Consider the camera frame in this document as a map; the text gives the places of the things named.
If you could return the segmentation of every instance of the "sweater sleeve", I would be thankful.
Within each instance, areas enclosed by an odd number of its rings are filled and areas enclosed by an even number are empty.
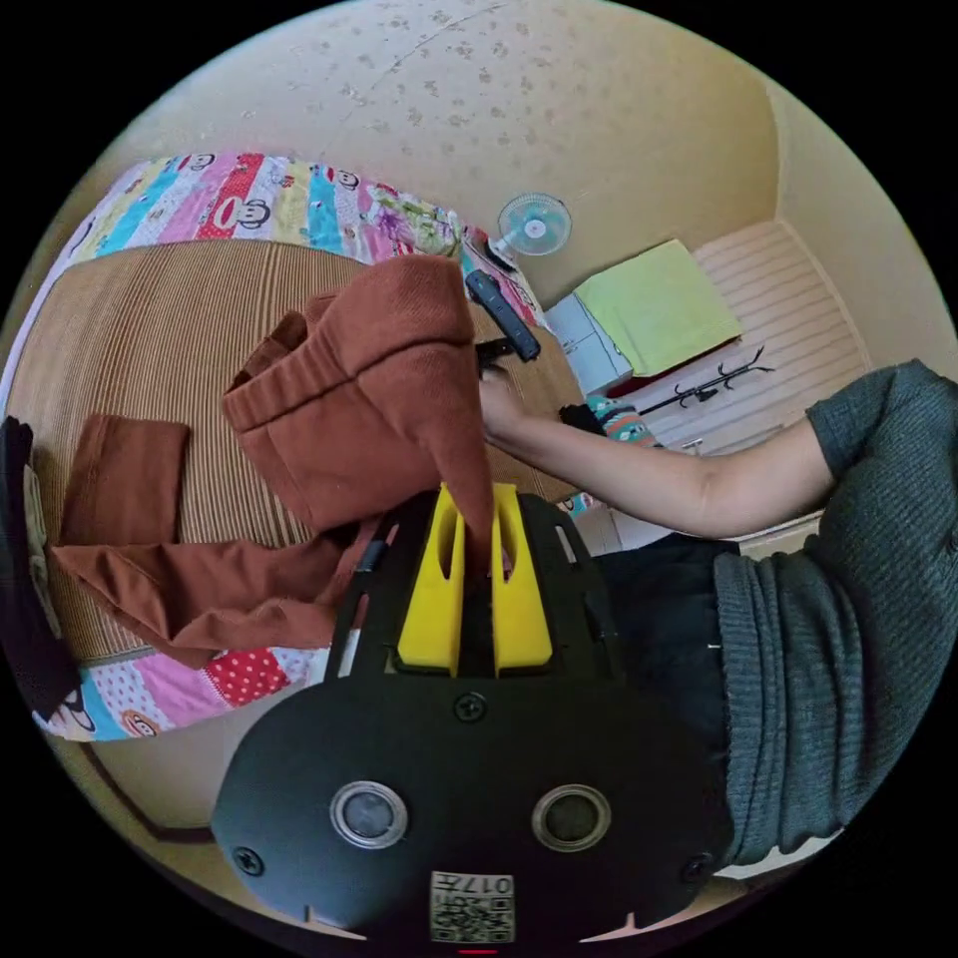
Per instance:
[[[828,399],[815,403],[808,419],[834,478],[864,455],[875,430],[922,385],[938,376],[917,359],[866,373]]]

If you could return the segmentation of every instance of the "label sticker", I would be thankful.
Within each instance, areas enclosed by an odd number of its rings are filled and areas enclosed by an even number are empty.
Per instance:
[[[433,941],[502,944],[515,941],[512,875],[464,875],[434,871],[429,895]]]

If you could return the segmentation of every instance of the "white box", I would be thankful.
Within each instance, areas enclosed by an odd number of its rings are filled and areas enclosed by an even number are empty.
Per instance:
[[[629,361],[574,293],[547,310],[545,320],[562,343],[584,395],[632,378]]]

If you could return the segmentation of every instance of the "colorful patchwork quilt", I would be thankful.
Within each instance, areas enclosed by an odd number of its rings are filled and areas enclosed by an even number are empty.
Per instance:
[[[526,322],[545,325],[525,277],[489,260],[486,239],[452,211],[322,163],[254,153],[143,161],[119,177],[77,227],[42,283],[0,380],[0,412],[47,293],[76,263],[137,246],[195,240],[289,242],[366,263],[417,253],[454,256],[464,275],[475,268],[490,272]],[[608,420],[609,434],[636,441],[641,428],[630,415],[625,407],[617,411]],[[577,514],[592,505],[588,496],[577,496],[566,508]],[[156,653],[84,665],[79,691],[49,721],[34,718],[46,731],[71,739],[150,737],[291,685],[321,682],[327,657],[326,649],[269,648],[225,653],[199,671]]]

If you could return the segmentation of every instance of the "white fan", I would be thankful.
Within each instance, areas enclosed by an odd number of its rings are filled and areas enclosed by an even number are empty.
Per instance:
[[[517,268],[513,252],[545,256],[565,245],[572,217],[565,204],[545,193],[524,193],[499,214],[501,239],[489,242],[489,254],[509,269]]]

